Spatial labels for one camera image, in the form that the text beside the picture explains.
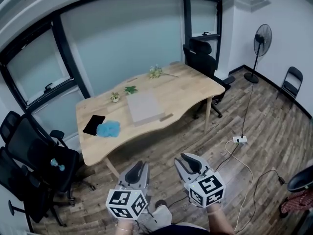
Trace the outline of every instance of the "red patterned cloth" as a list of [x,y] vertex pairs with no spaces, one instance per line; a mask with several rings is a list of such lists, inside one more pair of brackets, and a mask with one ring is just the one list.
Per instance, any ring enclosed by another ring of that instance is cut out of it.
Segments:
[[303,190],[290,195],[282,204],[282,213],[295,210],[308,210],[313,208],[313,189]]

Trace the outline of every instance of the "table leg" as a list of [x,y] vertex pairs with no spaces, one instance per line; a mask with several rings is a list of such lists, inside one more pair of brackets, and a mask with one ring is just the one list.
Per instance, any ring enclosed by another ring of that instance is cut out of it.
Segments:
[[115,167],[112,165],[111,161],[108,159],[108,157],[104,158],[104,161],[107,164],[107,167],[111,170],[111,172],[117,177],[119,178],[119,173],[117,172],[117,170],[115,169]]
[[210,118],[210,111],[211,111],[211,104],[212,104],[212,98],[209,97],[207,99],[206,104],[206,115],[205,115],[205,125],[204,125],[204,132],[206,133],[209,128],[209,118]]

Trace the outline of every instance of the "black phone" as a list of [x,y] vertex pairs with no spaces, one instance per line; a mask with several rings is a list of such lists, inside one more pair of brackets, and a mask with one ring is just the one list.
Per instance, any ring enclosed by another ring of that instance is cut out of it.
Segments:
[[97,135],[97,127],[99,124],[103,123],[105,118],[106,118],[105,116],[92,115],[88,124],[84,128],[83,132],[96,136]]

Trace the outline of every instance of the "blue fluffy cloth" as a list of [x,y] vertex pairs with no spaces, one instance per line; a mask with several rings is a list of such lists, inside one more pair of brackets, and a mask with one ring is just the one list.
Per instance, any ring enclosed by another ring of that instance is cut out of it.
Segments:
[[97,135],[103,138],[118,137],[121,131],[120,123],[117,121],[108,120],[105,123],[99,124],[97,127]]

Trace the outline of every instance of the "wooden floor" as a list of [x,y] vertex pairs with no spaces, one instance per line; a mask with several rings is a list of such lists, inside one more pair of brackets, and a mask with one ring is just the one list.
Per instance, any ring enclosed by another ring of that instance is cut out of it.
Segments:
[[[183,186],[174,167],[174,158],[180,153],[194,153],[207,159],[213,169],[228,157],[225,143],[233,136],[241,134],[243,117],[252,85],[247,82],[242,69],[234,74],[236,81],[226,93],[218,108],[223,114],[221,119],[211,110],[211,122],[208,133],[204,135],[205,109],[199,119],[192,119],[194,109],[188,111],[178,122],[162,130],[142,136],[109,155],[119,172],[131,163],[144,160],[150,166],[150,190],[152,195],[150,210],[154,204],[164,199],[171,204],[185,196]],[[313,125],[297,106],[289,110],[290,102],[284,97],[276,98],[277,90],[267,82],[260,80],[254,85],[250,108],[246,117],[244,134],[248,144],[240,145],[235,156],[246,163],[256,179],[265,171],[277,169],[280,176],[288,181],[296,172],[304,169],[307,161],[313,157]],[[235,145],[230,143],[232,151]],[[236,225],[240,205],[245,196],[251,174],[249,170],[234,158],[224,163],[219,170],[227,183],[224,212],[233,227]],[[90,190],[81,184],[73,187],[76,197],[75,207],[62,207],[57,211],[67,228],[59,227],[52,215],[43,218],[40,224],[33,224],[35,233],[48,235],[93,235],[113,234],[115,220],[106,210],[105,201],[109,189],[113,189],[116,178],[104,163],[80,170],[87,181],[97,189]],[[252,222],[241,234],[287,235],[291,234],[302,213],[290,214],[280,219],[277,208],[288,196],[286,185],[280,186],[275,172],[262,177],[255,195],[256,213]],[[247,196],[246,204],[239,220],[240,229],[253,214],[253,190]],[[191,222],[208,228],[204,209],[191,206],[188,199],[176,203],[170,208],[173,222]]]

